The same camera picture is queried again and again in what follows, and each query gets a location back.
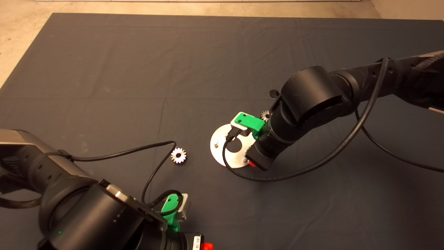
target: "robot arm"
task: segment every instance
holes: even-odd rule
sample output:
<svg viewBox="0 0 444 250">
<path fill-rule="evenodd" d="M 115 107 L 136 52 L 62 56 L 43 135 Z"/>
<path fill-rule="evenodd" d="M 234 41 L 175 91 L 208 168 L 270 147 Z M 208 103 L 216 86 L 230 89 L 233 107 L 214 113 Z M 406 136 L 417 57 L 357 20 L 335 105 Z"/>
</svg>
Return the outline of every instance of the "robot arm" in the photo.
<svg viewBox="0 0 444 250">
<path fill-rule="evenodd" d="M 39 226 L 45 236 L 39 250 L 203 249 L 202 234 L 172 230 L 147 204 L 106 180 L 89 177 L 36 136 L 0 129 L 0 138 L 0 165 L 28 184 L 21 188 L 42 195 Z M 176 198 L 180 206 L 183 200 Z"/>
<path fill-rule="evenodd" d="M 311 129 L 350 115 L 367 101 L 381 63 L 326 72 L 314 66 L 295 73 L 282 87 L 246 158 L 266 171 L 275 158 Z M 444 110 L 444 53 L 388 62 L 378 97 L 395 94 L 413 105 Z"/>
</svg>

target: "metal gear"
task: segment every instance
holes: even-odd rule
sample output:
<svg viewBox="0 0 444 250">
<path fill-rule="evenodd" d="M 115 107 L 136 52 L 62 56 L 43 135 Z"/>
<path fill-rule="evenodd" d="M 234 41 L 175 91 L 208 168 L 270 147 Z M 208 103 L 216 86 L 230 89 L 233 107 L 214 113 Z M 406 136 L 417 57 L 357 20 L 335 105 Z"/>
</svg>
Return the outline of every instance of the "metal gear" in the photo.
<svg viewBox="0 0 444 250">
<path fill-rule="evenodd" d="M 180 165 L 186 161 L 186 152 L 183 148 L 175 148 L 173 152 L 171 152 L 171 160 Z"/>
<path fill-rule="evenodd" d="M 261 113 L 261 119 L 264 122 L 268 122 L 268 120 L 270 119 L 270 112 L 268 110 L 264 111 Z"/>
</svg>

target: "red part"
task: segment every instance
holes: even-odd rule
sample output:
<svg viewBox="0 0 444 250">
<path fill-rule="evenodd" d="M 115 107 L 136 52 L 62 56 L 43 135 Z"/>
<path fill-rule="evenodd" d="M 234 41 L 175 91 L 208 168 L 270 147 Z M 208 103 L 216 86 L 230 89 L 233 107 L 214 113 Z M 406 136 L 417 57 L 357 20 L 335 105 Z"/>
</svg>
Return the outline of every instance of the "red part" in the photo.
<svg viewBox="0 0 444 250">
<path fill-rule="evenodd" d="M 204 243 L 203 250 L 214 250 L 214 246 L 211 243 Z"/>
</svg>

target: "green 3d-printed part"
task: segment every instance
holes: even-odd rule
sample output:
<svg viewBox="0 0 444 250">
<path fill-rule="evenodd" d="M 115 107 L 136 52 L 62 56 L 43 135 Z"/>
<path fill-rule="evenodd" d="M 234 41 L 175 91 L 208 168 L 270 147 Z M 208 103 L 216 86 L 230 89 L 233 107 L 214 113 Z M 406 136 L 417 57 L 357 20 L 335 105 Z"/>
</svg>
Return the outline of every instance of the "green 3d-printed part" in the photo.
<svg viewBox="0 0 444 250">
<path fill-rule="evenodd" d="M 166 199 L 166 202 L 165 202 L 161 212 L 163 213 L 163 212 L 171 211 L 177 207 L 177 204 L 179 204 L 179 197 L 176 194 L 171 194 Z M 177 211 L 175 211 L 172 214 L 165 215 L 164 218 L 168 222 L 169 228 L 171 228 L 173 231 L 179 232 L 180 231 L 180 224 L 176 220 L 176 214 L 177 214 Z"/>
<path fill-rule="evenodd" d="M 261 131 L 261 128 L 264 126 L 265 122 L 259 118 L 256 118 L 254 116 L 241 113 L 236 117 L 235 122 L 237 124 L 240 124 L 244 127 L 247 127 L 252 130 L 253 138 L 258 139 L 259 137 L 259 131 Z"/>
</svg>

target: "label sticker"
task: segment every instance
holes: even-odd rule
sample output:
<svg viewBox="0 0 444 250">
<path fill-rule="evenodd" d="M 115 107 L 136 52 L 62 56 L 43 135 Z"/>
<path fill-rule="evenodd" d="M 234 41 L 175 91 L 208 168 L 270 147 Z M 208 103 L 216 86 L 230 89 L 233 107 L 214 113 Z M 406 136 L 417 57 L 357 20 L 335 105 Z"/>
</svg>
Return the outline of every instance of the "label sticker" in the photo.
<svg viewBox="0 0 444 250">
<path fill-rule="evenodd" d="M 200 236 L 195 236 L 193 241 L 193 249 L 192 250 L 200 250 Z"/>
</svg>

